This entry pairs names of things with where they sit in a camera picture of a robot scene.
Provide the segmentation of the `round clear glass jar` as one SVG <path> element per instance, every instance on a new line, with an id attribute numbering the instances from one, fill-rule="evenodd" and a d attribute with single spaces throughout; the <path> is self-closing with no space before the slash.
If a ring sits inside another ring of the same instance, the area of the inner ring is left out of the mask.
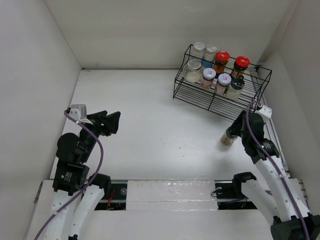
<path id="1" fill-rule="evenodd" d="M 190 59 L 182 69 L 183 77 L 190 83 L 195 83 L 200 80 L 202 74 L 200 72 L 201 62 L 197 59 Z"/>

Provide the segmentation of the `red lid sauce jar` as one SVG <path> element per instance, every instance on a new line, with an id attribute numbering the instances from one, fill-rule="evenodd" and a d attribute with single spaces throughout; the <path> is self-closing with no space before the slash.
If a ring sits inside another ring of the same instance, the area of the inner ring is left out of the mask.
<path id="1" fill-rule="evenodd" d="M 249 65 L 250 60 L 246 56 L 238 56 L 234 61 L 230 76 L 232 78 L 238 78 L 242 76 Z"/>
<path id="2" fill-rule="evenodd" d="M 215 55 L 213 69 L 216 74 L 222 74 L 230 59 L 230 54 L 226 51 L 218 51 Z"/>

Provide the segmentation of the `black cap brown spice bottle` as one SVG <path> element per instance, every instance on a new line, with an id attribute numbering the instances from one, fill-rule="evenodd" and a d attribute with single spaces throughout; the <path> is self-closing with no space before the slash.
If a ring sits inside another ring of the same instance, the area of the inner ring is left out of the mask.
<path id="1" fill-rule="evenodd" d="M 229 128 L 226 129 L 222 137 L 220 138 L 220 142 L 227 147 L 233 145 L 233 143 L 237 140 L 238 136 L 234 135 Z"/>

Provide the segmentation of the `black cap white spice bottle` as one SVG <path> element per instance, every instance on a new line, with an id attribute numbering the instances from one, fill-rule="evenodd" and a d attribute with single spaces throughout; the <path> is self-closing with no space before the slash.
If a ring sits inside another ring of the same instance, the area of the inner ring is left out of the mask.
<path id="1" fill-rule="evenodd" d="M 244 85 L 245 81 L 243 75 L 234 78 L 226 90 L 225 97 L 230 100 L 236 101 L 239 98 Z"/>

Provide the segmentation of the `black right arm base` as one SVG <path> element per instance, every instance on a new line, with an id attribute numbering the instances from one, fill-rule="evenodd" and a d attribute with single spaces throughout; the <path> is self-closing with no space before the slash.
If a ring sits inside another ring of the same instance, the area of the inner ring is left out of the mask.
<path id="1" fill-rule="evenodd" d="M 217 199 L 218 210 L 254 210 L 257 207 L 242 192 L 242 183 L 257 178 L 251 172 L 235 174 L 232 180 L 216 180 L 211 196 Z"/>

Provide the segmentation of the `blue label spice jar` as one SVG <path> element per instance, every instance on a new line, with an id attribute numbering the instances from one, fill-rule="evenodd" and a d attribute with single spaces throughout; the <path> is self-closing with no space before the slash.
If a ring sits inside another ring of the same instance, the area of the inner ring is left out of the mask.
<path id="1" fill-rule="evenodd" d="M 205 47 L 204 54 L 201 60 L 202 70 L 206 68 L 211 68 L 213 66 L 213 62 L 214 62 L 217 51 L 218 49 L 214 45 L 208 44 Z"/>

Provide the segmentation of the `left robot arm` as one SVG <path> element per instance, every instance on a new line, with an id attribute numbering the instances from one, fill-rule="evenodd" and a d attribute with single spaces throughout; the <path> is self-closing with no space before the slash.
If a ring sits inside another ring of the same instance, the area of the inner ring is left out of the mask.
<path id="1" fill-rule="evenodd" d="M 67 132 L 57 141 L 51 215 L 36 240 L 81 239 L 98 203 L 112 191 L 110 176 L 99 173 L 104 159 L 99 137 L 117 133 L 121 113 L 87 114 L 86 105 L 73 104 L 64 116 L 81 130 L 79 134 Z"/>

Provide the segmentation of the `silver lid spice jar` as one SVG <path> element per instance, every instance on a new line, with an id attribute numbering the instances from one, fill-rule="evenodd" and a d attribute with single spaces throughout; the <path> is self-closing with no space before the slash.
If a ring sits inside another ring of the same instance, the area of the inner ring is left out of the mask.
<path id="1" fill-rule="evenodd" d="M 197 41 L 193 44 L 190 50 L 191 59 L 201 61 L 204 56 L 206 45 L 201 42 Z"/>

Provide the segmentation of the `white lid jar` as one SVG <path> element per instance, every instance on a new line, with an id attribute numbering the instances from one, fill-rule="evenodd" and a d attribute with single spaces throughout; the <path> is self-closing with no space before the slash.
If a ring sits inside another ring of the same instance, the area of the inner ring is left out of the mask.
<path id="1" fill-rule="evenodd" d="M 227 89 L 227 87 L 229 86 L 229 84 L 231 83 L 232 78 L 229 74 L 227 73 L 221 73 L 218 78 L 217 78 L 217 83 L 214 87 L 214 92 L 217 95 L 223 95 Z"/>
<path id="2" fill-rule="evenodd" d="M 205 68 L 202 72 L 200 87 L 205 90 L 210 89 L 212 87 L 216 74 L 217 73 L 213 68 Z"/>

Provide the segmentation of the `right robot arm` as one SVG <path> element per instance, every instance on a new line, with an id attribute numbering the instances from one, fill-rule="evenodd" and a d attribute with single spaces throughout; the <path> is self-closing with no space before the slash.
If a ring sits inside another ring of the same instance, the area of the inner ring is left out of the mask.
<path id="1" fill-rule="evenodd" d="M 231 191 L 253 202 L 268 222 L 274 240 L 315 240 L 320 235 L 320 217 L 311 213 L 293 187 L 277 147 L 265 138 L 264 124 L 261 114 L 244 110 L 227 131 L 241 138 L 245 153 L 263 176 L 269 192 L 251 172 L 234 175 Z"/>

